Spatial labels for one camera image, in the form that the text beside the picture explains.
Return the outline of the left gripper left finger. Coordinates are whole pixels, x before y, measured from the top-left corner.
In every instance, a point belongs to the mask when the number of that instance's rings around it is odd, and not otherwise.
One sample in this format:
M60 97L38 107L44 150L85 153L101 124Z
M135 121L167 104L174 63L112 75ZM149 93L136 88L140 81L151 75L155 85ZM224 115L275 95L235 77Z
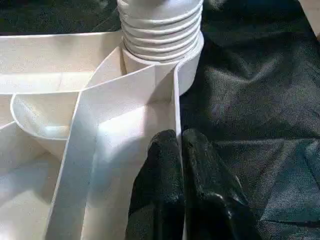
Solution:
M180 149L172 129L150 141L130 198L125 239L181 240L185 197Z

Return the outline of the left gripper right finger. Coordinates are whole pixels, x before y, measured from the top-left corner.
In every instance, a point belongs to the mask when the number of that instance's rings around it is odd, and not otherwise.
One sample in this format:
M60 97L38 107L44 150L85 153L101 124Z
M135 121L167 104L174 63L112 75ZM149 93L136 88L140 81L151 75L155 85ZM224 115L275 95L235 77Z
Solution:
M260 240L238 178L203 133L182 133L182 159L187 239Z

